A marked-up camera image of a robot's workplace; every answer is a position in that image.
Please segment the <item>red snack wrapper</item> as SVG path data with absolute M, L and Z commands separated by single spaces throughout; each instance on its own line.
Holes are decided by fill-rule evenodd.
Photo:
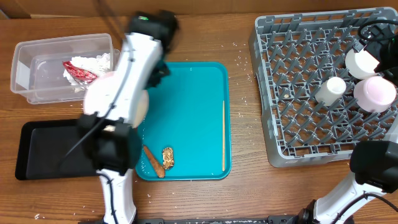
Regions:
M 71 61 L 62 62 L 67 73 L 78 83 L 80 84 L 89 84 L 95 79 L 97 79 L 97 75 L 89 70 L 85 70 L 83 68 L 78 68 L 74 66 Z

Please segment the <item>large pink plate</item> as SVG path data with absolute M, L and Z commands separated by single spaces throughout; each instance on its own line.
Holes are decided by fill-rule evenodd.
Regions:
M 131 93 L 122 79 L 117 72 L 109 72 L 93 81 L 85 93 L 83 113 L 97 113 L 111 121 L 122 118 L 133 128 L 138 127 L 149 109 L 149 94 L 147 90 Z

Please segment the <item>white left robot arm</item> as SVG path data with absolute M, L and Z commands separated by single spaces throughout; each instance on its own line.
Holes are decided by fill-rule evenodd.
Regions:
M 177 30 L 173 12 L 136 12 L 122 39 L 115 71 L 97 78 L 86 90 L 77 122 L 78 145 L 101 182 L 102 223 L 134 223 L 136 219 L 132 173 L 142 151 L 136 127 L 147 113 L 141 100 L 148 100 L 146 90 L 170 73 L 164 60 Z

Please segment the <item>white cup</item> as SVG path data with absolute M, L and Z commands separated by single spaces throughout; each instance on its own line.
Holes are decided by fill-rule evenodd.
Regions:
M 319 91 L 315 94 L 315 99 L 325 106 L 331 106 L 338 98 L 341 98 L 346 91 L 346 83 L 340 77 L 331 77 L 322 83 Z

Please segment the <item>wooden chopstick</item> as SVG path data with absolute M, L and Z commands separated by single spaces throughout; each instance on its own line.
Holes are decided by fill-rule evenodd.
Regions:
M 225 164 L 226 164 L 226 159 L 225 159 L 225 101 L 223 100 L 223 105 L 222 105 L 222 171 L 225 171 Z

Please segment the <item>light green bowl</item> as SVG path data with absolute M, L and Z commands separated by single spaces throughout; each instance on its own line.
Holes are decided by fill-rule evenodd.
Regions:
M 379 61 L 366 50 L 356 52 L 351 49 L 346 54 L 345 65 L 351 76 L 364 80 L 376 75 L 374 70 L 379 65 Z

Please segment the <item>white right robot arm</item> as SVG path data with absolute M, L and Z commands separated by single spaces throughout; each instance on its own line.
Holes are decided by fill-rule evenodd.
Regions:
M 377 19 L 358 28 L 364 44 L 363 54 L 377 60 L 374 76 L 358 82 L 353 96 L 367 112 L 383 112 L 396 97 L 397 22 Z M 384 198 L 397 190 L 397 122 L 393 122 L 382 140 L 361 141 L 351 155 L 350 172 L 326 196 L 311 203 L 288 220 L 289 223 L 352 223 L 353 214 L 377 198 L 394 210 Z

